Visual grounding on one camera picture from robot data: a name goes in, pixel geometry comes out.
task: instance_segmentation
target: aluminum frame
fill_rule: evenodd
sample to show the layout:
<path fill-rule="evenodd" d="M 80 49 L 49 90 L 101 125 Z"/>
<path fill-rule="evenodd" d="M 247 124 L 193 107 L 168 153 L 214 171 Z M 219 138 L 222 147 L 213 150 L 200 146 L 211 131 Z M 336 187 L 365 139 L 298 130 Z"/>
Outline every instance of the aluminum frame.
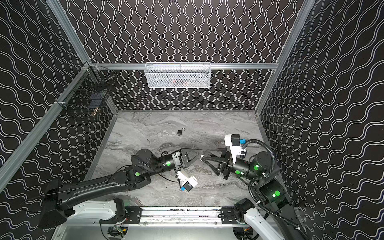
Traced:
<path fill-rule="evenodd" d="M 109 96 L 109 98 L 107 99 L 107 106 L 109 107 L 113 115 L 116 115 L 118 113 L 118 108 L 113 102 L 111 96 Z"/>
<path fill-rule="evenodd" d="M 57 98 L 58 102 L 63 102 L 68 94 L 75 88 L 82 76 L 88 73 L 88 64 L 84 64 L 79 73 L 73 78 L 72 82 L 65 88 Z M 7 186 L 13 175 L 18 171 L 25 159 L 29 156 L 48 128 L 63 110 L 62 106 L 54 102 L 44 116 L 39 120 L 35 127 L 25 137 L 21 144 L 16 148 L 5 164 L 0 168 L 0 192 Z"/>
<path fill-rule="evenodd" d="M 77 53 L 79 59 L 83 62 L 91 62 L 91 57 L 88 55 L 87 51 L 84 48 L 84 45 L 81 43 L 79 35 L 75 32 L 71 21 L 69 20 L 63 6 L 59 0 L 46 0 L 49 8 L 52 10 L 57 21 L 59 22 L 61 28 L 64 30 L 65 34 L 68 37 L 69 42 L 72 44 L 74 50 Z"/>
<path fill-rule="evenodd" d="M 105 135 L 103 137 L 103 140 L 101 141 L 101 144 L 100 144 L 100 147 L 99 149 L 97 150 L 96 152 L 96 155 L 95 157 L 93 158 L 93 161 L 91 163 L 91 166 L 89 167 L 88 169 L 88 172 L 87 174 L 85 175 L 85 178 L 84 178 L 84 181 L 88 181 L 88 180 L 91 180 L 92 178 L 92 175 L 93 175 L 93 172 L 95 171 L 96 169 L 96 166 L 100 160 L 100 157 L 101 155 L 103 154 L 103 151 L 104 151 L 104 148 L 108 142 L 108 139 L 109 139 L 109 136 L 111 135 L 112 133 L 112 130 L 113 130 L 113 127 L 116 123 L 116 119 L 117 119 L 118 115 L 117 114 L 114 114 L 113 117 L 112 117 L 112 120 L 111 122 L 109 123 L 109 126 L 108 126 L 108 129 L 107 131 L 105 132 Z"/>
<path fill-rule="evenodd" d="M 51 239 L 55 239 L 55 240 L 63 239 L 64 232 L 65 232 L 66 229 L 67 229 L 66 226 L 63 226 L 63 225 L 57 226 L 55 231 L 53 232 L 53 235 L 52 235 Z"/>
<path fill-rule="evenodd" d="M 122 224 L 124 227 L 248 227 L 248 224 L 223 224 L 218 217 L 222 213 L 221 207 L 141 207 L 140 222 L 136 224 Z M 65 222 L 65 227 L 91 227 L 99 225 L 98 219 L 84 218 L 80 222 Z M 103 224 L 112 227 L 115 224 Z"/>
<path fill-rule="evenodd" d="M 265 142 L 265 144 L 267 144 L 268 147 L 271 147 L 271 145 L 269 144 L 268 137 L 266 136 L 266 132 L 264 130 L 262 120 L 260 119 L 260 116 L 257 113 L 255 113 L 255 118 L 256 118 L 257 126 L 259 127 L 260 133 L 262 135 L 263 142 Z"/>
<path fill-rule="evenodd" d="M 145 63 L 91 63 L 111 70 L 144 70 Z M 277 63 L 211 63 L 212 70 L 277 69 Z"/>
<path fill-rule="evenodd" d="M 307 17 L 311 12 L 315 1 L 316 0 L 304 0 L 300 8 L 300 12 L 297 14 L 296 20 L 292 26 L 291 32 L 289 33 L 288 38 L 285 41 L 283 50 L 281 51 L 280 56 L 277 59 L 278 67 L 275 71 L 273 71 L 273 73 L 271 73 L 267 81 L 267 84 L 263 90 L 262 96 L 260 97 L 260 100 L 257 103 L 257 106 L 255 108 L 255 112 L 257 114 L 260 114 L 261 111 L 263 110 L 263 107 L 268 99 L 268 96 L 271 93 L 272 88 L 275 85 L 281 71 L 283 70 L 283 67 L 285 66 L 286 61 L 288 60 L 291 50 L 295 45 L 301 30 L 304 27 L 305 21 L 307 20 Z"/>
<path fill-rule="evenodd" d="M 102 235 L 107 236 L 107 226 L 100 227 L 68 227 L 63 234 L 62 240 L 106 240 Z M 157 227 L 129 227 L 128 233 L 122 240 L 180 240 L 180 239 L 220 239 L 220 240 L 234 240 L 232 228 L 202 228 L 202 227 L 170 227 L 170 228 L 157 228 Z"/>

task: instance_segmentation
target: wavy line wallpaper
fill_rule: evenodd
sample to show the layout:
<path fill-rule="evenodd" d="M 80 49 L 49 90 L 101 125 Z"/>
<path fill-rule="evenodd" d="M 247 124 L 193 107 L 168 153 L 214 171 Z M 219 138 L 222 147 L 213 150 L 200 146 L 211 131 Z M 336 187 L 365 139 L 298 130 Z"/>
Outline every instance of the wavy line wallpaper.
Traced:
<path fill-rule="evenodd" d="M 318 0 L 261 119 L 313 240 L 384 239 L 384 1 Z"/>
<path fill-rule="evenodd" d="M 51 239 L 55 228 L 39 229 L 40 214 L 33 213 L 40 211 L 41 198 L 26 200 L 44 194 L 53 178 L 84 180 L 111 120 L 108 107 L 95 122 L 61 112 L 0 194 L 0 239 Z"/>
<path fill-rule="evenodd" d="M 0 1 L 0 166 L 83 65 L 44 0 Z"/>
<path fill-rule="evenodd" d="M 61 0 L 96 63 L 276 62 L 303 0 Z"/>
<path fill-rule="evenodd" d="M 149 88 L 144 71 L 116 71 L 111 93 L 120 110 L 253 111 L 271 70 L 213 70 L 210 88 Z"/>

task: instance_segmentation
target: black wire basket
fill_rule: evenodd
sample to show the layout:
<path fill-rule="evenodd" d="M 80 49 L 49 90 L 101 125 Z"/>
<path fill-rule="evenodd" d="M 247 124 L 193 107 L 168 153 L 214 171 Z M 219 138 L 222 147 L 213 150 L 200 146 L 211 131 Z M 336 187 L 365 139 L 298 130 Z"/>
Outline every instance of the black wire basket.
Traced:
<path fill-rule="evenodd" d="M 76 121 L 98 120 L 110 96 L 117 73 L 104 67 L 92 66 L 64 102 L 59 103 L 67 116 Z"/>

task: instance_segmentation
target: marble floor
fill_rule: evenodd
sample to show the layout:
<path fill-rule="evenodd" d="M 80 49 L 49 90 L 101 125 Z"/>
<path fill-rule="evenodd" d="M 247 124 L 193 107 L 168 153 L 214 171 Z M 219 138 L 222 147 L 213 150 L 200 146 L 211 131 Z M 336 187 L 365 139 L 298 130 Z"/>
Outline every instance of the marble floor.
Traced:
<path fill-rule="evenodd" d="M 178 136 L 177 131 L 183 127 L 185 131 Z M 131 155 L 142 148 L 151 150 L 156 156 L 180 148 L 220 148 L 225 147 L 226 134 L 236 133 L 241 138 L 262 140 L 253 112 L 120 112 L 93 178 L 131 164 Z M 246 160 L 263 151 L 258 145 L 249 145 L 247 150 Z M 177 183 L 154 175 L 152 183 L 141 189 L 97 200 L 119 197 L 126 205 L 138 206 L 233 206 L 238 200 L 250 197 L 247 186 L 236 176 L 230 175 L 224 180 L 199 160 L 186 172 L 199 182 L 190 192 L 180 191 Z M 163 175 L 174 180 L 174 172 Z"/>

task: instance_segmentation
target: metal rail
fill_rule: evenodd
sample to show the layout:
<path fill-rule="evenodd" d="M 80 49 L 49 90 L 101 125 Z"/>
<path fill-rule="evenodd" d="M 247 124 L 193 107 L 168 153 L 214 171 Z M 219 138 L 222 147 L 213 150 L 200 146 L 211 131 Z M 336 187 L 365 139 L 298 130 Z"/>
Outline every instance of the metal rail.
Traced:
<path fill-rule="evenodd" d="M 88 72 L 88 64 L 79 71 L 72 82 L 66 87 L 62 94 L 57 98 L 58 102 L 63 102 L 68 94 L 75 88 L 81 77 Z M 0 168 L 0 192 L 5 188 L 13 175 L 17 172 L 25 159 L 29 156 L 48 128 L 60 114 L 63 108 L 57 103 L 53 103 L 44 116 L 39 120 L 31 132 L 25 137 L 21 144 L 16 148 L 5 164 Z"/>
<path fill-rule="evenodd" d="M 271 145 L 269 144 L 268 137 L 266 136 L 266 132 L 264 130 L 264 126 L 263 126 L 262 120 L 260 119 L 260 116 L 257 113 L 255 113 L 255 117 L 256 117 L 257 126 L 259 127 L 260 133 L 263 137 L 263 142 L 265 142 L 265 144 L 271 147 Z"/>
<path fill-rule="evenodd" d="M 303 5 L 301 6 L 300 12 L 298 13 L 298 15 L 296 17 L 295 23 L 292 26 L 292 30 L 291 30 L 291 32 L 290 32 L 290 34 L 289 34 L 289 36 L 288 36 L 288 38 L 284 44 L 283 50 L 281 51 L 280 56 L 278 58 L 278 61 L 277 61 L 278 67 L 269 77 L 269 80 L 268 80 L 268 82 L 264 88 L 262 96 L 261 96 L 259 102 L 257 103 L 256 109 L 255 109 L 257 114 L 261 113 L 261 111 L 262 111 L 262 109 L 263 109 L 263 107 L 264 107 L 264 105 L 268 99 L 268 96 L 271 93 L 272 88 L 277 81 L 277 78 L 279 77 L 281 71 L 283 70 L 285 62 L 287 61 L 287 59 L 291 53 L 292 48 L 295 45 L 296 40 L 299 37 L 299 34 L 304 27 L 304 23 L 307 20 L 307 17 L 309 15 L 309 13 L 311 12 L 314 3 L 315 3 L 315 0 L 304 0 Z"/>
<path fill-rule="evenodd" d="M 83 62 L 91 62 L 91 58 L 88 55 L 87 51 L 84 48 L 84 45 L 81 43 L 79 36 L 75 32 L 71 21 L 69 20 L 63 6 L 59 0 L 46 0 L 48 6 L 55 15 L 60 26 L 64 30 L 65 34 L 68 37 L 69 42 L 72 44 L 74 50 L 77 53 L 79 59 Z"/>
<path fill-rule="evenodd" d="M 93 175 L 93 172 L 95 171 L 95 168 L 97 166 L 97 163 L 99 162 L 100 160 L 100 157 L 104 151 L 104 148 L 105 148 L 105 145 L 107 144 L 108 142 L 108 139 L 109 139 L 109 136 L 111 135 L 112 133 L 112 129 L 113 129 L 113 126 L 115 125 L 116 123 L 116 119 L 117 119 L 117 114 L 115 114 L 113 117 L 112 117 L 112 120 L 108 126 L 108 129 L 107 131 L 105 132 L 105 136 L 103 137 L 103 140 L 101 141 L 101 144 L 100 144 L 100 147 L 99 149 L 97 150 L 96 152 L 96 155 L 95 157 L 93 158 L 93 161 L 91 163 L 91 166 L 89 167 L 88 169 L 88 172 L 87 172 L 87 175 L 85 176 L 84 178 L 84 181 L 88 181 L 88 180 L 91 180 L 91 177 Z"/>
<path fill-rule="evenodd" d="M 223 224 L 218 216 L 221 207 L 141 207 L 140 222 L 137 224 L 122 224 L 123 227 L 248 227 L 233 220 L 233 224 Z M 269 221 L 276 226 L 273 219 Z M 62 226 L 95 226 L 96 219 L 82 219 L 79 222 L 70 221 Z"/>
<path fill-rule="evenodd" d="M 92 63 L 110 70 L 144 70 L 145 63 Z M 211 63 L 212 70 L 277 69 L 277 63 Z"/>

